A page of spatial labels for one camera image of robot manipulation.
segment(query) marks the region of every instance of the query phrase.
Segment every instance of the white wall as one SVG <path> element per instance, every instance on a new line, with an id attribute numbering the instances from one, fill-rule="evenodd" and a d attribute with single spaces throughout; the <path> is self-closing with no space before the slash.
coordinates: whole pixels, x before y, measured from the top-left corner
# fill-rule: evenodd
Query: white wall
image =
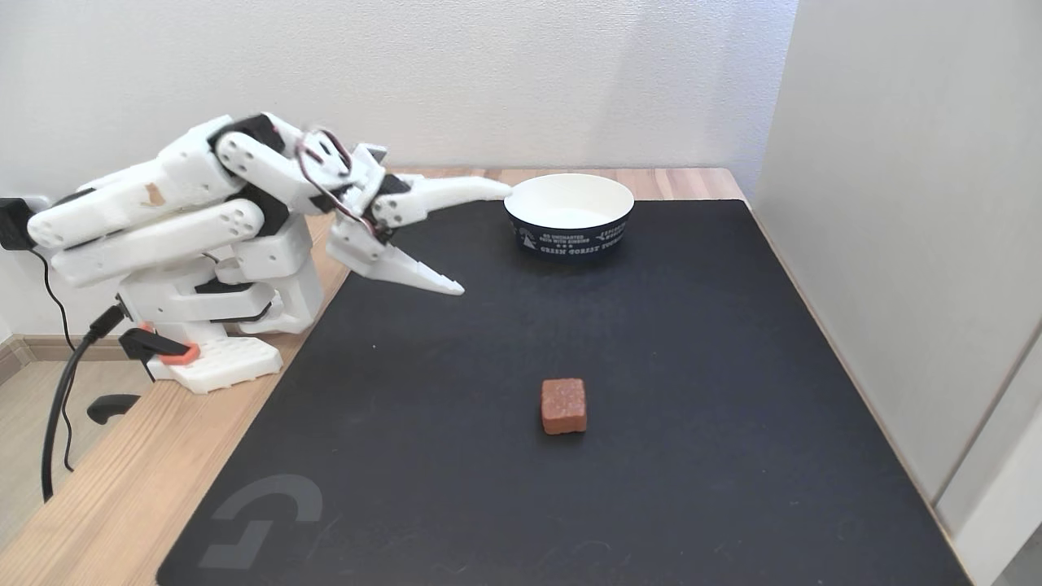
<path id="1" fill-rule="evenodd" d="M 795 7 L 6 2 L 0 193 L 66 194 L 151 157 L 190 125 L 259 109 L 387 144 L 399 165 L 723 166 L 748 190 Z M 0 269 L 27 287 L 32 262 L 4 255 Z M 64 297 L 82 324 L 110 293 Z M 16 332 L 56 332 L 49 309 L 9 312 Z"/>
<path id="2" fill-rule="evenodd" d="M 1039 22 L 801 1 L 753 202 L 934 499 L 1042 316 Z"/>

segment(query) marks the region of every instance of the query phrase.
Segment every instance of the robotic arm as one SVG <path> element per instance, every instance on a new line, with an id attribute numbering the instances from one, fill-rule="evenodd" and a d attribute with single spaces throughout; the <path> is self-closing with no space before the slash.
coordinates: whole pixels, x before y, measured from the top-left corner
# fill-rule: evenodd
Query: robotic arm
<path id="1" fill-rule="evenodd" d="M 270 114 L 225 116 L 152 161 L 81 186 L 29 218 L 27 233 L 55 250 L 51 265 L 74 286 L 127 275 L 118 297 L 128 317 L 200 350 L 191 361 L 143 362 L 153 376 L 205 393 L 281 366 L 268 344 L 228 338 L 229 324 L 245 334 L 298 333 L 314 322 L 322 291 L 305 215 L 336 215 L 326 252 L 362 276 L 464 292 L 390 241 L 432 211 L 503 199 L 511 188 L 482 177 L 396 176 L 382 166 L 386 154 L 369 144 L 348 151 L 326 129 L 301 130 Z M 226 246 L 232 255 L 216 264 L 204 255 Z M 228 366 L 229 351 L 238 366 Z"/>

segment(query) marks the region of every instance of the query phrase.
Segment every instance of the bowl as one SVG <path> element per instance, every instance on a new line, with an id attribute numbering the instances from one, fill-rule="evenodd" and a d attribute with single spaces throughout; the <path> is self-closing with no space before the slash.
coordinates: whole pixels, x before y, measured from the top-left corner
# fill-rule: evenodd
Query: bowl
<path id="1" fill-rule="evenodd" d="M 580 263 L 618 246 L 634 194 L 597 175 L 560 173 L 518 184 L 503 204 L 522 250 L 556 263 Z"/>

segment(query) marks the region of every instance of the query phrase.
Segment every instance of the wooden table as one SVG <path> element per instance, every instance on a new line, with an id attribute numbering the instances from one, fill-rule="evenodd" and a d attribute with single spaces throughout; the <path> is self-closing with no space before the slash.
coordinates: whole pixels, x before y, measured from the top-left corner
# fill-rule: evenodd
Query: wooden table
<path id="1" fill-rule="evenodd" d="M 398 171 L 430 177 L 485 175 L 516 185 L 565 170 Z M 568 171 L 621 181 L 637 199 L 745 199 L 726 169 Z M 326 302 L 347 276 L 325 254 L 331 221 L 331 216 L 308 218 Z M 289 365 L 306 336 L 265 339 Z M 154 584 L 163 559 L 278 379 L 264 376 L 206 396 L 169 381 L 153 385 L 0 554 L 0 583 Z"/>

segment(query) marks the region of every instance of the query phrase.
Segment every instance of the baseboard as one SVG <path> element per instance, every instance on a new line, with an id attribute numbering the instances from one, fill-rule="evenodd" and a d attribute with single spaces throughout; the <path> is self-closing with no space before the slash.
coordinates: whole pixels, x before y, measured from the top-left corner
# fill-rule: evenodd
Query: baseboard
<path id="1" fill-rule="evenodd" d="M 82 336 L 73 336 L 72 343 L 78 345 L 82 339 Z M 28 362 L 63 361 L 69 358 L 70 350 L 69 345 L 65 341 L 65 336 L 23 336 L 16 334 L 11 337 L 11 340 L 16 344 L 20 343 L 21 347 L 25 348 L 27 358 L 29 359 Z M 119 339 L 116 336 L 109 336 L 92 344 L 80 360 L 127 360 L 127 356 L 123 353 Z"/>

